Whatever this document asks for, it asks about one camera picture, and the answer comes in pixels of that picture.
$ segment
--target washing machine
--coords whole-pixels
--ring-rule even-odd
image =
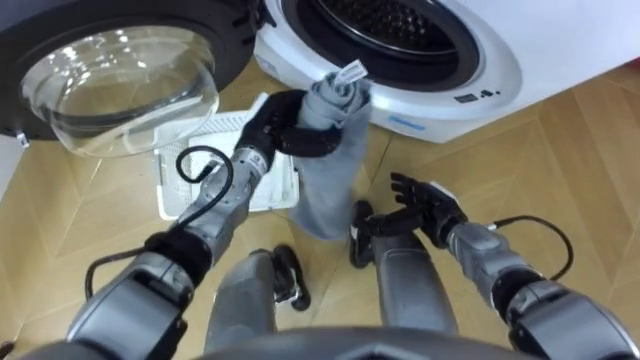
[[[372,122],[446,142],[640,55],[637,0],[0,0],[0,133],[122,156],[189,136],[255,54],[360,60]]]
[[[371,121],[443,143],[640,55],[637,0],[266,0],[256,59],[307,88],[360,59]]]

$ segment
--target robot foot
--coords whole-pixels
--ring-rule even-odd
[[[287,245],[278,245],[271,252],[271,261],[276,276],[276,303],[291,301],[291,307],[295,310],[307,310],[311,305],[311,294],[304,281],[296,253]]]
[[[13,349],[15,348],[15,344],[12,342],[5,342],[0,345],[0,360],[5,359]]]
[[[373,262],[371,236],[358,230],[373,214],[373,207],[367,200],[358,200],[353,204],[353,219],[349,233],[349,261],[357,269],[364,269]]]

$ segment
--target laundry basket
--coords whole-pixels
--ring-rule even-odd
[[[180,152],[189,146],[209,145],[231,156],[242,128],[267,98],[264,93],[258,96],[248,111],[215,114],[191,138],[155,150],[158,209],[162,219],[177,219],[200,191],[199,184],[188,184],[178,176],[175,162]],[[190,176],[194,176],[207,164],[209,156],[194,153],[184,160],[183,166],[190,170]],[[249,211],[291,208],[298,203],[299,197],[298,173],[293,158],[276,153],[271,171],[262,179],[251,199]]]

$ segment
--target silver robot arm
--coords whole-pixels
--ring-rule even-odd
[[[182,315],[236,227],[246,220],[249,201],[276,150],[321,157],[341,141],[335,128],[296,128],[304,94],[296,90],[270,96],[245,125],[224,166],[209,164],[211,173],[204,177],[198,198],[178,221],[133,251],[137,256],[132,263],[95,295],[88,293],[66,342],[40,348],[25,359],[172,358],[187,330]]]
[[[469,222],[438,184],[392,175],[398,201],[422,212],[421,229],[448,249],[486,303],[509,326],[514,349],[550,359],[640,357],[621,322],[589,297],[546,279],[507,239]]]
[[[247,218],[249,200],[271,160],[255,148],[238,148],[231,157],[232,185],[218,205],[182,230],[152,236],[149,251],[82,307],[67,341],[119,359],[171,358],[187,330],[182,314]],[[220,193],[227,172],[221,167],[202,182],[198,199],[174,228]]]

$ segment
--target gray cloth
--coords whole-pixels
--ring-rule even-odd
[[[308,234],[321,240],[344,240],[349,230],[351,186],[367,151],[371,117],[370,84],[359,80],[333,85],[335,74],[313,84],[305,95],[298,126],[343,130],[342,142],[323,158],[296,158],[302,181],[300,201],[290,218]]]

